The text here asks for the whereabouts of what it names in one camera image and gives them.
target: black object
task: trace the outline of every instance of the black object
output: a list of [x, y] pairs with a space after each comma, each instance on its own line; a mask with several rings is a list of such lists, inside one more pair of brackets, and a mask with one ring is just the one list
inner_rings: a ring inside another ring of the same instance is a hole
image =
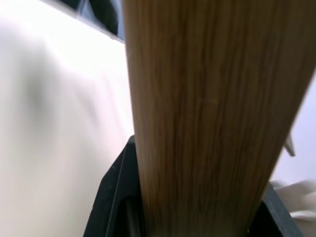
[[[79, 10], [79, 6], [84, 5], [86, 0], [59, 0], [75, 11]], [[95, 17], [101, 22], [103, 27], [110, 31], [113, 35], [118, 36], [119, 20], [118, 13], [113, 6], [111, 0], [89, 0]]]
[[[103, 177], [83, 237], [145, 237], [134, 136]], [[249, 237], [303, 237], [269, 185]]]

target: wooden board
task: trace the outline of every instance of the wooden board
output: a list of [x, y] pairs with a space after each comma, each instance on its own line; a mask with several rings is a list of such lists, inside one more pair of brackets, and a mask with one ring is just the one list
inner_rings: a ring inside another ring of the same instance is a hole
[[245, 236], [312, 77], [314, 0], [125, 0], [147, 236]]

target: black plastic bracket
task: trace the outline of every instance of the black plastic bracket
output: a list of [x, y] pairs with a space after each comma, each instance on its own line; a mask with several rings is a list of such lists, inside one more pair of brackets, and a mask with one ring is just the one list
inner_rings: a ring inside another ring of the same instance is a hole
[[[145, 237], [134, 136], [103, 177], [83, 237]], [[269, 185], [249, 237], [303, 237]]]

